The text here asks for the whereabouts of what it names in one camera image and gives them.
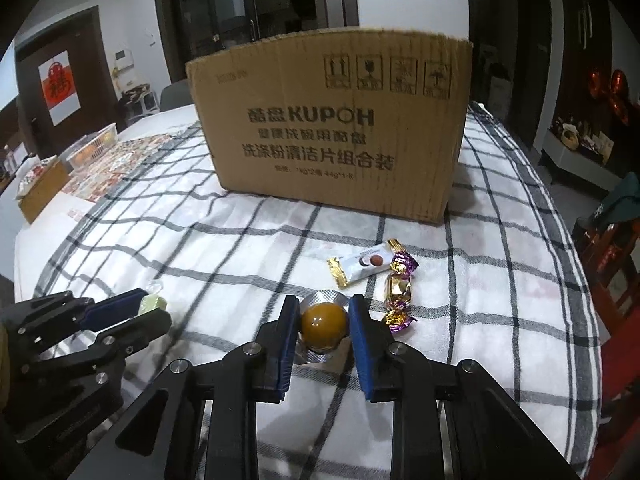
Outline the purple gold wrapped candy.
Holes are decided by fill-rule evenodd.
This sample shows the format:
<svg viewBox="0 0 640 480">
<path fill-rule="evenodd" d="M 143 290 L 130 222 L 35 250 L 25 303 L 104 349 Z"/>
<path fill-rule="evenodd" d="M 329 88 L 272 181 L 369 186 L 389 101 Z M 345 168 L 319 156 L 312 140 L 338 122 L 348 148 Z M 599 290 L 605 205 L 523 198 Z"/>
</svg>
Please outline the purple gold wrapped candy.
<svg viewBox="0 0 640 480">
<path fill-rule="evenodd" d="M 398 252 L 390 265 L 385 282 L 383 322 L 392 333 L 402 332 L 414 321 L 410 314 L 411 280 L 418 266 L 408 252 Z"/>
</svg>

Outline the clear plastic food container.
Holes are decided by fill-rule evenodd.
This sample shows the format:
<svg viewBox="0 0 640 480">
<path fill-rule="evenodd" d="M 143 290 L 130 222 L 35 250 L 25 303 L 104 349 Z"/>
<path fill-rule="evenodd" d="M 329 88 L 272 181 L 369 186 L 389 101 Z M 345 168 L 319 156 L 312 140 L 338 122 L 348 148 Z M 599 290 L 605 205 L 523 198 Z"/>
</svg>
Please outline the clear plastic food container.
<svg viewBox="0 0 640 480">
<path fill-rule="evenodd" d="M 66 148 L 62 161 L 70 170 L 79 170 L 105 155 L 117 143 L 117 125 L 111 122 L 99 131 L 86 134 Z"/>
</svg>

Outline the floral patterned placemat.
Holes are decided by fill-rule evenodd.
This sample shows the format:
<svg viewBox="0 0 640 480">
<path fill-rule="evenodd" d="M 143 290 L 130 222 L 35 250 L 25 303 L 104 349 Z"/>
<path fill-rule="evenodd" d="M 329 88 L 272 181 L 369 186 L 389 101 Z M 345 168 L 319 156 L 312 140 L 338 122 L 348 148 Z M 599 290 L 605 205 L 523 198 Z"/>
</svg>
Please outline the floral patterned placemat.
<svg viewBox="0 0 640 480">
<path fill-rule="evenodd" d="M 186 132 L 186 128 L 172 129 L 154 136 L 118 141 L 114 148 L 108 150 L 97 160 L 76 170 L 70 180 L 63 186 L 62 192 L 96 203 L 113 186 L 119 184 L 136 170 L 149 156 L 155 155 L 169 141 Z"/>
</svg>

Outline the green candy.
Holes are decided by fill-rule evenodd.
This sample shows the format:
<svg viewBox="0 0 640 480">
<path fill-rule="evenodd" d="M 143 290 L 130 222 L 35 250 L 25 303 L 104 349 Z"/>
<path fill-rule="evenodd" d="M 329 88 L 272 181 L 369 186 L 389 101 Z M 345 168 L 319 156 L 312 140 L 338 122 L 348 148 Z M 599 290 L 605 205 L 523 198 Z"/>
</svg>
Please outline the green candy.
<svg viewBox="0 0 640 480">
<path fill-rule="evenodd" d="M 167 301 L 162 297 L 163 284 L 160 280 L 150 281 L 146 285 L 146 295 L 141 299 L 138 315 L 160 309 L 165 311 Z"/>
</svg>

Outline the checkered white black tablecloth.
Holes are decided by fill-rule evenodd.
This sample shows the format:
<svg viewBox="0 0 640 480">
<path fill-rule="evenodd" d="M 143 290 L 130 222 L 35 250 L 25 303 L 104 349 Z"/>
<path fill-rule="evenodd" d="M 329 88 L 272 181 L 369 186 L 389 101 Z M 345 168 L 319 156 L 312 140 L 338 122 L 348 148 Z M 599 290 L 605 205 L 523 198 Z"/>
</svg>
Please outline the checkered white black tablecloth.
<svg viewBox="0 0 640 480">
<path fill-rule="evenodd" d="M 494 115 L 466 114 L 437 226 L 225 190 L 199 126 L 178 131 L 85 214 L 44 265 L 38 296 L 162 296 L 169 333 L 125 375 L 137 396 L 170 361 L 222 358 L 287 296 L 370 301 L 403 343 L 472 359 L 536 422 L 578 476 L 601 404 L 598 323 L 570 232 Z"/>
</svg>

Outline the white low cabinet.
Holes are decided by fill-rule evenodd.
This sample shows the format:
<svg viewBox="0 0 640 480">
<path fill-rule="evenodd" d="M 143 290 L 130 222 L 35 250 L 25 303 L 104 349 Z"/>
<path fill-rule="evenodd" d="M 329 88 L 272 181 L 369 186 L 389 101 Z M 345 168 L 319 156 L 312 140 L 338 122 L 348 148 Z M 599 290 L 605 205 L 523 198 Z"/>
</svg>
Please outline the white low cabinet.
<svg viewBox="0 0 640 480">
<path fill-rule="evenodd" d="M 544 136 L 541 153 L 545 154 L 553 165 L 575 177 L 581 178 L 605 191 L 613 191 L 622 180 L 602 165 L 576 151 L 567 148 L 553 133 Z"/>
</svg>

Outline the red fu poster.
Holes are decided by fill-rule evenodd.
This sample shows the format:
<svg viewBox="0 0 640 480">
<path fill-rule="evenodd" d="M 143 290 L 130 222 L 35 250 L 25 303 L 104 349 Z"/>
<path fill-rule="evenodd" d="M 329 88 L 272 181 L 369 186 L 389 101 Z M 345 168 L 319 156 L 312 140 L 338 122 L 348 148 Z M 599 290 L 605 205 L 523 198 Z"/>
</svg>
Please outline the red fu poster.
<svg viewBox="0 0 640 480">
<path fill-rule="evenodd" d="M 55 127 L 81 109 L 70 57 L 67 51 L 38 66 L 40 86 Z"/>
</svg>

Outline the red heart balloons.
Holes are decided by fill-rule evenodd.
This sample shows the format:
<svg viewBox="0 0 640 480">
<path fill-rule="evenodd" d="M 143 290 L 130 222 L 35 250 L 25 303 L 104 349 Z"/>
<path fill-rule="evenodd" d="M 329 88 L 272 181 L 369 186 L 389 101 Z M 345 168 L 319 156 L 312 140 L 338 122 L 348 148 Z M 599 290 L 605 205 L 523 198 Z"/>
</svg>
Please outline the red heart balloons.
<svg viewBox="0 0 640 480">
<path fill-rule="evenodd" d="M 588 75 L 588 90 L 593 99 L 605 98 L 613 114 L 624 124 L 629 124 L 629 86 L 626 74 L 616 68 L 606 78 L 598 70 Z"/>
</svg>

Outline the grey chair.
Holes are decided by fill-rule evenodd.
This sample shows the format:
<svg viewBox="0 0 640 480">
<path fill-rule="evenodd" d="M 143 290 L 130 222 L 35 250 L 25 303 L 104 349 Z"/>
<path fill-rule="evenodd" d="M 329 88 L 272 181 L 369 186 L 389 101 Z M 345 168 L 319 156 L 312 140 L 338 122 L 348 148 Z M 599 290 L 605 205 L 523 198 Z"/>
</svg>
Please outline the grey chair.
<svg viewBox="0 0 640 480">
<path fill-rule="evenodd" d="M 175 108 L 191 105 L 193 99 L 190 92 L 189 81 L 179 80 L 167 86 L 160 94 L 160 111 L 168 112 Z"/>
</svg>

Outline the white chocolate bar wrapper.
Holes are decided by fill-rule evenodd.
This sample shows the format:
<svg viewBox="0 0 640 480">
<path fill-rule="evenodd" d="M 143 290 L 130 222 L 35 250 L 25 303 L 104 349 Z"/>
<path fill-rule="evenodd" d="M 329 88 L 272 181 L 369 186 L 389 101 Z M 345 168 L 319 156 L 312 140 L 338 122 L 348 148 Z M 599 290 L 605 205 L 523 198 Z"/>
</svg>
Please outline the white chocolate bar wrapper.
<svg viewBox="0 0 640 480">
<path fill-rule="evenodd" d="M 404 249 L 404 245 L 396 238 L 391 238 L 348 256 L 329 258 L 329 270 L 337 286 L 346 288 L 369 276 L 390 270 L 394 255 Z"/>
</svg>

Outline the glass door cabinet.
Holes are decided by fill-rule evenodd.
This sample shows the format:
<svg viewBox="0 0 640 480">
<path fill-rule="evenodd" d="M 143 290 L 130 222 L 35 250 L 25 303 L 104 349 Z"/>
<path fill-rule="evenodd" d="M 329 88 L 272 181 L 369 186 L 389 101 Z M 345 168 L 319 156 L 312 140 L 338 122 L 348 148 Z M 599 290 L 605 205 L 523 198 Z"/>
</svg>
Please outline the glass door cabinet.
<svg viewBox="0 0 640 480">
<path fill-rule="evenodd" d="M 357 0 L 155 0 L 169 80 L 186 63 L 261 39 L 357 26 Z"/>
</svg>

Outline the small cardboard box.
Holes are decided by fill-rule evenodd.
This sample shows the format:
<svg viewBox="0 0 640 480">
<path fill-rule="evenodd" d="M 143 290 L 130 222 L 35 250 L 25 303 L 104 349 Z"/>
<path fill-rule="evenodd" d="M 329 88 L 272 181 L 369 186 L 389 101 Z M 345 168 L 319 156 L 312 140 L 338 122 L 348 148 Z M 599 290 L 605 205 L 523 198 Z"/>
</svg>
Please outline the small cardboard box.
<svg viewBox="0 0 640 480">
<path fill-rule="evenodd" d="M 53 197 L 70 180 L 58 156 L 40 159 L 31 157 L 17 173 L 15 200 L 28 224 L 32 224 Z"/>
</svg>

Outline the brown cardboard box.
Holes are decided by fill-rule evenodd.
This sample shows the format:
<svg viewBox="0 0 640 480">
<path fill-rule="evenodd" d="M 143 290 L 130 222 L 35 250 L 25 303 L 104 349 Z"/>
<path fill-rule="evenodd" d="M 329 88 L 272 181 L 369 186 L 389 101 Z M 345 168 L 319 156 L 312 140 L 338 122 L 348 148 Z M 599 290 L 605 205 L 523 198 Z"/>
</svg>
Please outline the brown cardboard box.
<svg viewBox="0 0 640 480">
<path fill-rule="evenodd" d="M 442 221 L 461 150 L 468 40 L 359 27 L 196 58 L 190 92 L 232 192 Z"/>
</svg>

